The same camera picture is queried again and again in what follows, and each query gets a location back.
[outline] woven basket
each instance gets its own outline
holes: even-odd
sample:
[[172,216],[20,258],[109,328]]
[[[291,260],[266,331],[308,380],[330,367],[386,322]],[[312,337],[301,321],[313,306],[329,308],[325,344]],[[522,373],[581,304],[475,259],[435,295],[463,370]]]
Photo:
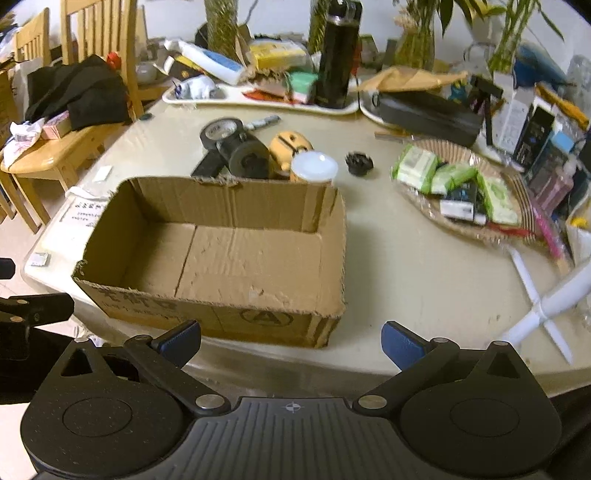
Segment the woven basket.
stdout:
[[[513,230],[515,232],[520,231],[522,234],[517,237],[529,245],[545,246],[545,242],[538,240],[539,235],[534,212],[519,173],[510,168],[493,165],[488,160],[475,154],[473,151],[445,140],[428,138],[415,141],[413,144],[435,153],[435,155],[450,164],[468,163],[471,166],[476,167],[478,171],[486,177],[503,179],[512,194],[511,200],[515,206],[515,210],[519,214],[519,226],[515,227]],[[400,184],[400,186],[404,194],[417,205],[427,217],[448,230],[475,240],[492,244],[500,244],[501,242],[509,240],[509,238],[516,238],[514,235],[510,235],[488,226],[474,225],[467,222],[454,222],[441,214],[438,198],[425,196],[419,193],[416,189],[404,184]]]

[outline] open cardboard box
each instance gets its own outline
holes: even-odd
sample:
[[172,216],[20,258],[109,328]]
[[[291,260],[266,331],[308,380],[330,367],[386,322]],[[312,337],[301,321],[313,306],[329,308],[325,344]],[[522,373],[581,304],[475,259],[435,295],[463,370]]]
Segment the open cardboard box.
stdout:
[[73,279],[113,318],[318,348],[345,309],[344,259],[334,187],[143,177],[119,185]]

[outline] black thermos bottle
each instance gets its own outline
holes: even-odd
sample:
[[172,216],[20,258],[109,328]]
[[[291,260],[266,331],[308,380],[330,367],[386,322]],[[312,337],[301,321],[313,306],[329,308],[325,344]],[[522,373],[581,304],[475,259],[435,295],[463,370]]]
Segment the black thermos bottle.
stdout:
[[355,0],[332,0],[326,17],[316,103],[344,108],[353,58],[359,41],[362,6]]

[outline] white tray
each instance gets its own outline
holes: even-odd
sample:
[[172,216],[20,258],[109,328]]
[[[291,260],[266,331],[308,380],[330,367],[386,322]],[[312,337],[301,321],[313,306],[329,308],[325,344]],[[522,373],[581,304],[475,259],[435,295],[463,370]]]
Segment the white tray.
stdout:
[[318,105],[301,105],[299,103],[280,103],[267,102],[264,100],[252,100],[245,97],[242,92],[251,92],[254,90],[252,86],[238,86],[218,85],[218,88],[224,93],[225,98],[211,98],[203,100],[178,100],[174,97],[174,86],[170,87],[162,95],[162,100],[171,105],[240,105],[240,106],[259,106],[265,108],[277,108],[283,110],[298,110],[301,112],[317,113],[318,115],[351,115],[359,110],[359,102],[357,101],[357,93],[350,93],[348,97],[348,104],[345,108],[335,110],[332,108],[324,108]]

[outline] table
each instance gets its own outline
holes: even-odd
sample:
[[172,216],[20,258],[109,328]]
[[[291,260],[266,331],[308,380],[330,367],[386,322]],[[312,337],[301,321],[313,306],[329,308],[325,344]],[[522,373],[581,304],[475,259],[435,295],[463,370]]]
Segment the table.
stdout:
[[[128,177],[188,176],[203,156],[199,133],[206,123],[223,116],[248,122],[271,113],[262,108],[195,109],[162,101],[151,112],[153,119],[134,123],[79,185],[104,193]],[[352,398],[398,372],[380,348],[386,320],[395,319],[427,339],[444,336],[463,348],[482,348],[529,311],[530,301],[507,254],[442,230],[397,191],[389,170],[401,144],[376,140],[376,125],[360,113],[343,118],[278,113],[282,122],[258,133],[263,142],[280,131],[295,130],[339,160],[335,184],[347,208],[347,311],[326,348],[205,338],[187,371],[286,397]],[[375,169],[366,178],[353,177],[346,169],[345,155],[355,150],[374,160]],[[97,169],[106,165],[113,166],[109,177],[93,184]],[[60,222],[72,201],[66,200],[31,251],[49,252],[48,266],[27,264],[23,278],[41,291],[68,292],[75,299],[76,316],[109,342],[139,333],[157,335],[156,330],[108,318],[70,278],[92,231]],[[538,251],[520,250],[538,291],[547,291],[558,280],[555,266]],[[574,365],[562,359],[542,329],[520,349],[549,394],[591,382],[591,333],[572,313],[556,322],[573,350]]]

